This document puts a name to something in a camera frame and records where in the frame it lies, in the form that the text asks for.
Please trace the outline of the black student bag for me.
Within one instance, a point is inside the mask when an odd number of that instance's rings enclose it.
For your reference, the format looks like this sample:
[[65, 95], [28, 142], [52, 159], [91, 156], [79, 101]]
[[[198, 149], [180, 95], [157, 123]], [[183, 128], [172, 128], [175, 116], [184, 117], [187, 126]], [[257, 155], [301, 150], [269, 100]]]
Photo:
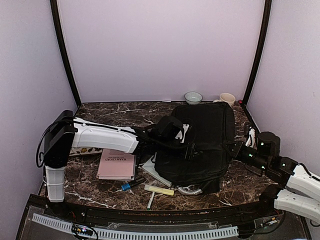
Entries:
[[188, 147], [158, 151], [155, 171], [176, 187], [197, 185], [204, 194], [219, 192], [231, 161], [223, 145], [235, 140], [232, 108], [225, 102], [180, 105], [171, 115], [189, 125]]

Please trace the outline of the yellow highlighter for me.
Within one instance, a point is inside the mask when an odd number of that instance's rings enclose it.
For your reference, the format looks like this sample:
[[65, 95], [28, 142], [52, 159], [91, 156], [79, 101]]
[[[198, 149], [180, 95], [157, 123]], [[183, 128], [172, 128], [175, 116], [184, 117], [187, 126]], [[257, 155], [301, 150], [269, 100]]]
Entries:
[[148, 184], [146, 184], [144, 186], [144, 190], [149, 191], [149, 192], [158, 193], [158, 194], [168, 195], [168, 196], [173, 196], [175, 193], [174, 190], [156, 187], [156, 186], [152, 186], [152, 185], [148, 185]]

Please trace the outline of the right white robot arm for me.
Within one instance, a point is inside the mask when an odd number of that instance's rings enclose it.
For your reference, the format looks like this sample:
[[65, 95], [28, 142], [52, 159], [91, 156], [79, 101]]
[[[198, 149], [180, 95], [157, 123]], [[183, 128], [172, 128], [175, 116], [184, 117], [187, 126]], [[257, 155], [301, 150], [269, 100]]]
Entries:
[[265, 176], [270, 184], [260, 194], [255, 213], [266, 217], [273, 210], [287, 211], [320, 225], [320, 177], [305, 164], [281, 156], [281, 139], [270, 131], [254, 134], [249, 130], [247, 142], [234, 141], [223, 144], [234, 159], [255, 169], [259, 177]]

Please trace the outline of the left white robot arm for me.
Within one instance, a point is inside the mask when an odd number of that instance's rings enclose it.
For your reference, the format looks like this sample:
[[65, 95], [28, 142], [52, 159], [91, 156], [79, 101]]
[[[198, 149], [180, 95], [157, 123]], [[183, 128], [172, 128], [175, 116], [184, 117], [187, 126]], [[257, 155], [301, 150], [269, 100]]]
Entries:
[[142, 156], [165, 152], [188, 153], [195, 144], [190, 119], [165, 115], [147, 127], [112, 126], [75, 117], [64, 110], [42, 134], [35, 154], [38, 168], [44, 169], [44, 184], [51, 210], [60, 218], [71, 213], [65, 200], [65, 168], [69, 156], [98, 153], [104, 149]]

